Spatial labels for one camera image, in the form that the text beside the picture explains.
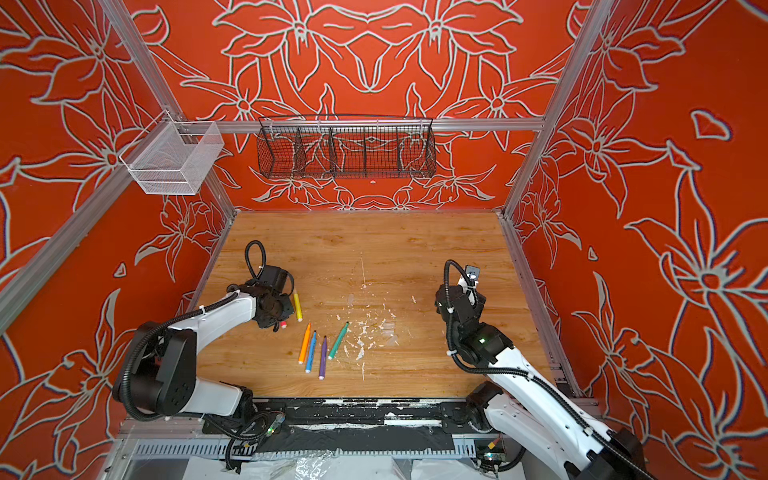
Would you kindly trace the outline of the blue marker pen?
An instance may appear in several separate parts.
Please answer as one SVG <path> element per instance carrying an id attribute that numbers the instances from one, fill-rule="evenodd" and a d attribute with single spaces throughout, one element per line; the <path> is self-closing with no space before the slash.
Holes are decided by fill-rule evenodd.
<path id="1" fill-rule="evenodd" d="M 310 373 L 312 371 L 313 361 L 314 361 L 314 353 L 316 350 L 316 344 L 317 344 L 317 332 L 313 331 L 312 335 L 309 340 L 308 349 L 307 349 L 307 355 L 306 355 L 306 361 L 305 361 L 305 372 Z"/>

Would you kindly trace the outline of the orange marker pen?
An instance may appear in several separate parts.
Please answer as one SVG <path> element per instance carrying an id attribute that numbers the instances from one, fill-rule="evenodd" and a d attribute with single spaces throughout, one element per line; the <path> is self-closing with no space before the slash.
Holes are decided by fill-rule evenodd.
<path id="1" fill-rule="evenodd" d="M 308 323 L 303 335 L 301 349 L 298 357 L 298 363 L 303 365 L 307 359 L 309 343 L 312 338 L 312 324 Z"/>

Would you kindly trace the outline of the white mesh basket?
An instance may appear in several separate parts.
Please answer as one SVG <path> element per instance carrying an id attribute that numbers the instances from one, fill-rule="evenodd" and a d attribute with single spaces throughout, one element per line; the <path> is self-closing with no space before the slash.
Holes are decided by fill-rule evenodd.
<path id="1" fill-rule="evenodd" d="M 177 121 L 163 111 L 119 155 L 149 195 L 195 195 L 224 148 L 218 125 Z"/>

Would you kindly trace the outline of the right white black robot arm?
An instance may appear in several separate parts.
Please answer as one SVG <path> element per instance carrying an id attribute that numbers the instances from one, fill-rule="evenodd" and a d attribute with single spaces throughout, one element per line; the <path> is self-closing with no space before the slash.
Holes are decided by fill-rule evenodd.
<path id="1" fill-rule="evenodd" d="M 466 285 L 443 284 L 435 298 L 448 355 L 464 372 L 487 379 L 471 401 L 481 422 L 519 444 L 539 478 L 650 478 L 639 440 L 560 392 L 510 338 L 481 321 L 484 304 Z"/>

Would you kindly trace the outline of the purple marker pen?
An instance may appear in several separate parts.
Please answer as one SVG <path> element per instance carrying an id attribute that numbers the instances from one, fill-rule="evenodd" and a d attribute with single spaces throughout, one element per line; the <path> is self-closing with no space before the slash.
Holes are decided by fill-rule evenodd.
<path id="1" fill-rule="evenodd" d="M 321 345 L 321 351 L 320 351 L 320 360 L 319 360 L 319 373 L 318 373 L 318 379 L 324 380 L 326 377 L 326 365 L 327 365 L 327 359 L 328 359 L 328 339 L 327 336 L 323 337 L 322 345 Z"/>

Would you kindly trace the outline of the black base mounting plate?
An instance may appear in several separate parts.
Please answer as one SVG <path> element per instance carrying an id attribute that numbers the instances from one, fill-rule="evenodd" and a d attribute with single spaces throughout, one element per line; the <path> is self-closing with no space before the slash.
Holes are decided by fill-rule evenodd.
<path id="1" fill-rule="evenodd" d="M 260 450 L 288 449 L 448 449 L 459 439 L 501 440 L 490 426 L 473 419 L 463 398 L 258 398 L 256 434 L 282 414 L 275 431 L 259 440 Z"/>

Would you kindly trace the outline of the small green circuit board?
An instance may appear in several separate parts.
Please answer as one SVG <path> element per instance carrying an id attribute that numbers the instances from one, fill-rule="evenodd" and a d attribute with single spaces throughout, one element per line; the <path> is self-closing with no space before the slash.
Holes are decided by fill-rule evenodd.
<path id="1" fill-rule="evenodd" d="M 480 442 L 476 453 L 476 465 L 482 473 L 501 473 L 511 463 L 501 440 Z"/>

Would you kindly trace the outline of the yellow marker pen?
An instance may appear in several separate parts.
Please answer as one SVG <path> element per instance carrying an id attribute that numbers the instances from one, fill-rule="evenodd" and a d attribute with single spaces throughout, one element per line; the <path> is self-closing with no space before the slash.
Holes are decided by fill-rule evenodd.
<path id="1" fill-rule="evenodd" d="M 292 299 L 293 299 L 296 319 L 298 322 L 303 322 L 304 317 L 303 317 L 303 312 L 302 312 L 302 307 L 301 307 L 301 302 L 300 302 L 300 297 L 298 292 L 296 291 L 293 292 Z"/>

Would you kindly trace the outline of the green marker pen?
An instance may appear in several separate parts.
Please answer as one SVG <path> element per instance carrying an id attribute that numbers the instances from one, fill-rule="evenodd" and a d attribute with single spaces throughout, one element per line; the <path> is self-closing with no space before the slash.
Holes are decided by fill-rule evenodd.
<path id="1" fill-rule="evenodd" d="M 343 339 L 346 333 L 348 332 L 348 329 L 349 329 L 349 323 L 346 322 L 344 326 L 341 328 L 333 346 L 331 347 L 330 352 L 328 353 L 328 356 L 327 356 L 328 360 L 333 360 L 337 356 L 337 352 L 343 343 Z"/>

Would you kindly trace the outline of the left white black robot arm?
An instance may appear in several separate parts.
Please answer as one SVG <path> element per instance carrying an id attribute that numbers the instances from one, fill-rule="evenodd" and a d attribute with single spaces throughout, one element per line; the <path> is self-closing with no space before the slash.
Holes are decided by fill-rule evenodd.
<path id="1" fill-rule="evenodd" d="M 244 386 L 198 376 L 198 355 L 234 328 L 255 323 L 278 331 L 295 309 L 286 270 L 266 265 L 256 277 L 231 285 L 220 300 L 163 323 L 146 322 L 131 340 L 112 396 L 138 421 L 198 415 L 245 423 L 256 417 Z"/>

